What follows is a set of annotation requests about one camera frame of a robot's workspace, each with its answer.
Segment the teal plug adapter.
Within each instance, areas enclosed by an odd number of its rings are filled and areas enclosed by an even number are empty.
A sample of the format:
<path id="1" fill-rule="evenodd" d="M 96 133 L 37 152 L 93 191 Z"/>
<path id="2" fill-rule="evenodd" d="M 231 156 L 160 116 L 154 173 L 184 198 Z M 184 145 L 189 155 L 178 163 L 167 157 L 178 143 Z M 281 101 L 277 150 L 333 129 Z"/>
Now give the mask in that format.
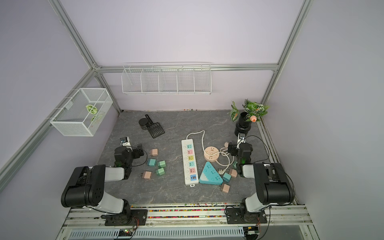
<path id="1" fill-rule="evenodd" d="M 156 159 L 149 159 L 148 160 L 148 166 L 155 167 L 156 166 L 156 162 L 157 162 Z"/>
<path id="2" fill-rule="evenodd" d="M 231 180 L 231 175 L 230 174 L 228 174 L 228 173 L 224 173 L 223 174 L 223 176 L 222 176 L 222 178 L 223 178 L 223 181 L 225 182 L 225 183 L 228 183 L 230 180 Z"/>

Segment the green adapter round socket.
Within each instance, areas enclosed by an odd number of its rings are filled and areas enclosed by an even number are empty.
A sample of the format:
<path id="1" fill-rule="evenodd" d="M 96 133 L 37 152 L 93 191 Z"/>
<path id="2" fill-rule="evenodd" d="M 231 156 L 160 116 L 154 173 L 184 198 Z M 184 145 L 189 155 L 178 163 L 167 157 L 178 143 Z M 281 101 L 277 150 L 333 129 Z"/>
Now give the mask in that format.
<path id="1" fill-rule="evenodd" d="M 166 167 L 166 161 L 159 161 L 158 162 L 158 167 L 159 168 L 165 168 Z"/>
<path id="2" fill-rule="evenodd" d="M 164 175 L 164 174 L 165 174 L 165 169 L 164 169 L 164 168 L 159 168 L 159 169 L 157 169 L 157 170 L 156 170 L 156 174 L 157 174 L 158 176 L 162 176 L 162 175 Z"/>

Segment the teal triangular power strip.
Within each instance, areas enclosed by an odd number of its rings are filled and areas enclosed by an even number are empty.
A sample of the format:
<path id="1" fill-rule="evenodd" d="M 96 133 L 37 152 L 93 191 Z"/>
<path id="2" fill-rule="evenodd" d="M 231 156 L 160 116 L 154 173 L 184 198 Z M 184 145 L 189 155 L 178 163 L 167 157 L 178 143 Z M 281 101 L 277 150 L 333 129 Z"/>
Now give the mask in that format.
<path id="1" fill-rule="evenodd" d="M 199 178 L 199 183 L 207 185 L 222 185 L 223 179 L 213 167 L 211 162 L 206 162 Z"/>

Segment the white long power strip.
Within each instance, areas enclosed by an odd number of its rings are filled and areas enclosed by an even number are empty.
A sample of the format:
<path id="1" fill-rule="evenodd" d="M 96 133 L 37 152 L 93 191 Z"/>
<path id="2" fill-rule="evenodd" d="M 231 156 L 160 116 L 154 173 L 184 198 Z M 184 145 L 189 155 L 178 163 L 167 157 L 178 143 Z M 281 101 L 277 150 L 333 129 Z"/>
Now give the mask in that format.
<path id="1" fill-rule="evenodd" d="M 199 183 L 194 142 L 192 139 L 186 139 L 182 140 L 181 144 L 185 185 L 194 187 Z"/>

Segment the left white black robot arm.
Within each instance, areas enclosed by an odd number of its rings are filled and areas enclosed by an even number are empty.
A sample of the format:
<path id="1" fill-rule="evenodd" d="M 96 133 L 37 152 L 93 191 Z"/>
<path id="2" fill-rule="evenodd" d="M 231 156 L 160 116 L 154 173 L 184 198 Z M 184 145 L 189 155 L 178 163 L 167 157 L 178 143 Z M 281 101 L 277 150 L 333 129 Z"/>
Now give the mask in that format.
<path id="1" fill-rule="evenodd" d="M 74 169 L 61 196 L 65 208 L 90 208 L 99 212 L 130 216 L 127 200 L 105 192 L 105 183 L 127 180 L 134 167 L 133 161 L 145 155 L 142 145 L 122 145 L 115 149 L 115 165 L 95 165 Z"/>

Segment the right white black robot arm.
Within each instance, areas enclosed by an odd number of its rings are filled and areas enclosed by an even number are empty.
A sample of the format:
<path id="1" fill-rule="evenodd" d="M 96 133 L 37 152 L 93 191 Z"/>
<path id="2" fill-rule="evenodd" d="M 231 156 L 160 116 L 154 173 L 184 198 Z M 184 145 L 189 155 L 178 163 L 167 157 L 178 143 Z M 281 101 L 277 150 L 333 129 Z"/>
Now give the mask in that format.
<path id="1" fill-rule="evenodd" d="M 236 170 L 243 178 L 254 179 L 256 192 L 241 202 L 241 215 L 254 215 L 272 206 L 293 203 L 296 193 L 289 176 L 280 163 L 251 162 L 253 146 L 244 141 L 228 143 L 228 153 L 236 157 Z"/>

